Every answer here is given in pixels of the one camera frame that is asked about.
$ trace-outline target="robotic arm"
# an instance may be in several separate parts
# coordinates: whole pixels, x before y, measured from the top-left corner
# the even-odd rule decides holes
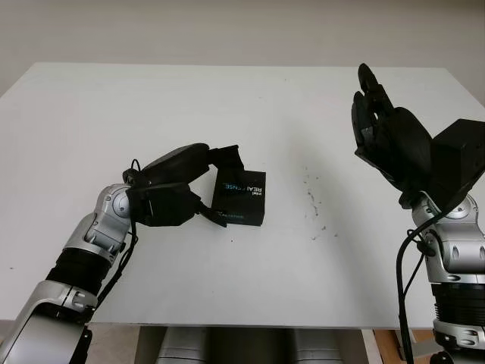
[[[41,281],[20,311],[0,345],[1,364],[82,364],[86,361],[91,331],[86,323],[121,276],[136,244],[136,222],[148,226],[174,226],[194,214],[226,226],[214,210],[204,206],[189,182],[218,168],[244,168],[237,146],[209,149],[192,144],[174,150],[140,170],[123,173],[125,184],[106,187],[94,211],[81,220],[55,267]],[[118,254],[113,278],[102,287]]]
[[[410,284],[403,289],[401,264],[416,241],[436,300],[435,339],[445,350],[431,363],[485,362],[485,239],[477,203],[467,194],[485,171],[485,123],[459,119],[431,138],[410,111],[393,107],[367,65],[358,78],[363,93],[352,105],[355,154],[402,191],[399,203],[412,209],[418,226],[396,260],[406,361],[413,363],[404,304]]]

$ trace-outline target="box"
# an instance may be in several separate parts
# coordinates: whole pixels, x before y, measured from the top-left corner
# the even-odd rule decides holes
[[[260,226],[264,217],[265,187],[265,172],[219,169],[212,208],[228,224]]]

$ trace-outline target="cable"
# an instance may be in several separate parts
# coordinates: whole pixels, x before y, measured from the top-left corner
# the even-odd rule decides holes
[[[409,282],[408,284],[406,284],[406,288],[404,289],[404,297],[406,296],[406,294],[408,293],[408,289],[410,288],[411,286],[411,283],[413,282],[413,280],[415,279],[415,276],[416,276],[416,273],[418,273],[418,270],[419,270],[419,267],[421,267],[421,263],[423,262],[423,259],[424,259],[424,254],[421,254],[421,257],[416,265],[416,268],[415,270],[412,272],[412,275],[411,277],[409,278]]]
[[[404,256],[404,252],[406,251],[406,248],[408,247],[410,242],[414,241],[416,236],[418,236],[423,230],[427,229],[432,224],[439,221],[441,218],[443,218],[446,215],[448,215],[448,212],[441,212],[438,215],[430,218],[420,226],[418,226],[415,230],[413,230],[411,233],[408,234],[408,237],[404,239],[397,253],[396,280],[397,280],[397,294],[398,294],[398,301],[399,301],[399,327],[401,329],[402,349],[404,351],[405,360],[408,364],[413,364],[414,360],[412,355],[411,339],[409,337],[408,318],[406,316],[405,291],[402,284],[402,257]]]
[[[127,266],[128,262],[130,261],[131,255],[135,249],[135,245],[138,242],[138,237],[136,235],[136,222],[134,220],[131,221],[131,241],[130,246],[128,247],[127,251],[123,253],[120,258],[120,262],[118,263],[118,268],[114,273],[113,277],[111,277],[110,281],[106,284],[103,288],[101,293],[98,295],[98,305],[96,309],[100,307],[100,305],[105,300],[106,296],[109,295],[111,290],[113,289],[114,285],[118,280],[121,278],[124,268]]]
[[[138,171],[141,171],[141,168],[139,167],[138,159],[136,158],[131,161],[131,169],[133,169],[133,167],[135,166],[135,163],[136,163],[136,167],[138,168]]]

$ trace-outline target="white wall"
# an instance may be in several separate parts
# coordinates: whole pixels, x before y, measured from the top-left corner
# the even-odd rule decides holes
[[[446,67],[485,105],[485,0],[0,0],[0,94],[35,61]]]

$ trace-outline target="white table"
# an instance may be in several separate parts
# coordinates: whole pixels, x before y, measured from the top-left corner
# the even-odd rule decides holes
[[[435,135],[485,109],[444,69],[374,68],[394,105]],[[266,171],[261,227],[139,226],[140,242],[95,322],[398,327],[397,249],[410,211],[354,156],[357,69],[35,64],[0,99],[0,319],[14,319],[99,191],[194,142],[239,144]],[[211,202],[215,170],[192,188]],[[485,209],[485,182],[473,190]],[[480,223],[485,227],[483,214]],[[418,254],[409,251],[410,272]],[[410,326],[430,327],[424,269]]]

